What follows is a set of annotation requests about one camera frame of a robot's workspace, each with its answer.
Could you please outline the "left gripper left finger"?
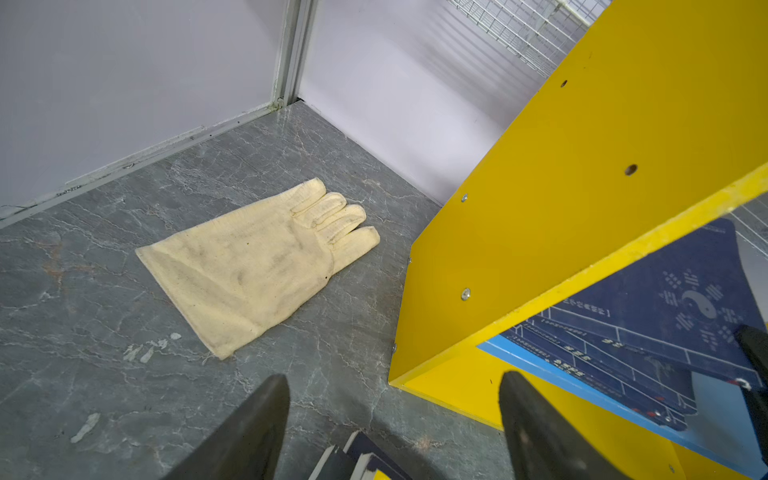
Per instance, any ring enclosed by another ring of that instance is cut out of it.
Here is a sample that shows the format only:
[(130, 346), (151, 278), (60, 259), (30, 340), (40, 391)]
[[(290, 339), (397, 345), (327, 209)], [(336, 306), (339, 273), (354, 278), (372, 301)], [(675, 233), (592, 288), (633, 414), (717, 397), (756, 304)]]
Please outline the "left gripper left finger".
[(290, 389), (269, 376), (167, 479), (272, 479), (283, 446)]

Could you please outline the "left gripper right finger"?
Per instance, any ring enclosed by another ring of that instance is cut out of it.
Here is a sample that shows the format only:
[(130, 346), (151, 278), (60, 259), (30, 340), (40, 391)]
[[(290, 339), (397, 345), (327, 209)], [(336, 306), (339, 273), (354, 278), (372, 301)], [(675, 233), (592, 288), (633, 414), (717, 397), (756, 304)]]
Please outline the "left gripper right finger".
[(499, 388), (503, 431), (516, 479), (624, 479), (519, 372)]

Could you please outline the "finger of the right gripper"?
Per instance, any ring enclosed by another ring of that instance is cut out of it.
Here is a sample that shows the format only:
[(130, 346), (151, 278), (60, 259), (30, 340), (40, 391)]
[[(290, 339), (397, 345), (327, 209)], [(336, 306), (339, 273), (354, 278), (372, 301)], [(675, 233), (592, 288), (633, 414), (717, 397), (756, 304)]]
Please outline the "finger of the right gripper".
[(767, 461), (767, 333), (752, 326), (736, 330), (736, 340), (756, 372), (757, 380), (742, 392), (762, 460)]

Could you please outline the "navy book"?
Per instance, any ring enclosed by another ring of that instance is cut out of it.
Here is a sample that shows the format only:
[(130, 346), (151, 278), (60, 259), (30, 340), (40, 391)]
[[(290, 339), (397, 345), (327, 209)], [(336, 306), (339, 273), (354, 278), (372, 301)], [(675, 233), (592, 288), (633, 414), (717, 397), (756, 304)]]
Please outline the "navy book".
[(706, 224), (538, 316), (740, 387), (757, 380), (736, 330), (764, 330), (765, 324), (728, 219)]
[(591, 334), (575, 334), (547, 319), (527, 320), (502, 336), (652, 422), (676, 431), (698, 413), (692, 376), (634, 352), (615, 357)]

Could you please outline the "dark book under yellow book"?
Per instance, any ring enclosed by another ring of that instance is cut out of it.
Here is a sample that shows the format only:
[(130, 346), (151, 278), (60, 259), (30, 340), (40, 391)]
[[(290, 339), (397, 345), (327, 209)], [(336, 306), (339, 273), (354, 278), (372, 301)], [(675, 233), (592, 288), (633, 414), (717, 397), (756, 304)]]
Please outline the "dark book under yellow book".
[(318, 479), (411, 480), (412, 476), (362, 430), (357, 430), (343, 447), (331, 445), (323, 452), (309, 476), (309, 480)]

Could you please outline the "beige cloth glove on table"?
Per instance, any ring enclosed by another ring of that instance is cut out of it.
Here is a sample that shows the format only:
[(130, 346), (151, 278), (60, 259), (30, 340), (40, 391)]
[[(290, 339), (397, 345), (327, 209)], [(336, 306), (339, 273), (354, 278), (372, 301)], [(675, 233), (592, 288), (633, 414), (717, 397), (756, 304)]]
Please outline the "beige cloth glove on table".
[(366, 212), (314, 178), (137, 249), (218, 359), (289, 318), (380, 242)]

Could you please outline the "yellow wooden bookshelf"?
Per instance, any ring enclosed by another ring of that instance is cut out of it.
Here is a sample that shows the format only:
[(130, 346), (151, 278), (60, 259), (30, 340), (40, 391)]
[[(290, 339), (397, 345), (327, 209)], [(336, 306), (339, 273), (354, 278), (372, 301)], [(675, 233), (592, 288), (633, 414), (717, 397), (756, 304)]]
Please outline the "yellow wooden bookshelf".
[(414, 242), (390, 384), (499, 426), (483, 342), (766, 188), (766, 3), (612, 2)]

